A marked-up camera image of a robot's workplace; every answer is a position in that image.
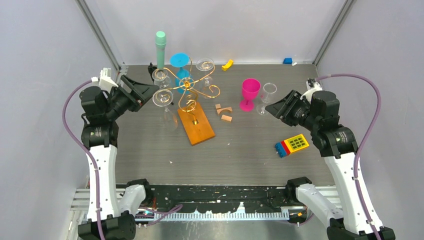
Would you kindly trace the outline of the pink plastic wine glass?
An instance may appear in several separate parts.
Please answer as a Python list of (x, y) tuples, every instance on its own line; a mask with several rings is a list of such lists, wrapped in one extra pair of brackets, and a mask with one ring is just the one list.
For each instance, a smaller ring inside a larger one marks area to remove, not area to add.
[(254, 99), (257, 97), (261, 89), (261, 83), (255, 78), (247, 78), (242, 82), (241, 94), (243, 100), (240, 102), (239, 107), (244, 112), (253, 110), (255, 104)]

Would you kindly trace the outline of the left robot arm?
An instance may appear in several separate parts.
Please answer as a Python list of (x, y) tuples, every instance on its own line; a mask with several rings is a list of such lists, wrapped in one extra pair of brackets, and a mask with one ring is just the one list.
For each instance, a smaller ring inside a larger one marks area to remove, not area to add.
[(135, 215), (139, 206), (148, 207), (153, 193), (145, 179), (127, 185), (118, 199), (116, 157), (119, 127), (116, 120), (126, 111), (137, 112), (159, 90), (157, 85), (136, 82), (127, 76), (121, 80), (129, 87), (93, 85), (79, 94), (84, 110), (81, 140), (89, 165), (89, 207), (86, 223), (78, 226), (83, 240), (132, 240), (136, 234)]

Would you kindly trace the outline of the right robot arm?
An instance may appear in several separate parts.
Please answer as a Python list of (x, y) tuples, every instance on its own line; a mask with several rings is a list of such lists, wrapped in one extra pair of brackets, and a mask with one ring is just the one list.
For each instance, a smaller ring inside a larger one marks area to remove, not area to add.
[(324, 224), (330, 240), (393, 240), (393, 229), (384, 226), (374, 211), (359, 165), (354, 133), (339, 123), (340, 102), (333, 92), (318, 90), (307, 100), (296, 90), (265, 109), (288, 126), (310, 132), (334, 179), (341, 208), (324, 197), (306, 177), (287, 181), (285, 198), (300, 203)]

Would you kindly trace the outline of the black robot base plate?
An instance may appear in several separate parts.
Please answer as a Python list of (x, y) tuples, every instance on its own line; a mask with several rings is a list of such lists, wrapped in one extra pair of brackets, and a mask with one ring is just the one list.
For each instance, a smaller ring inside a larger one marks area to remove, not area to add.
[(291, 216), (305, 217), (307, 207), (289, 198), (283, 186), (251, 185), (150, 185), (143, 207), (168, 212), (182, 205), (180, 213), (205, 214), (277, 213), (288, 208)]

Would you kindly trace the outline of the clear wine glass front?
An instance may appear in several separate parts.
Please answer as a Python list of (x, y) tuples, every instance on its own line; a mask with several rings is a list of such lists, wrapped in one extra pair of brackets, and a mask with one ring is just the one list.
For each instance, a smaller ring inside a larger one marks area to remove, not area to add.
[(266, 106), (273, 101), (274, 95), (277, 92), (277, 86), (274, 83), (267, 82), (263, 85), (260, 92), (260, 104), (256, 106), (256, 111), (259, 115), (267, 115)]

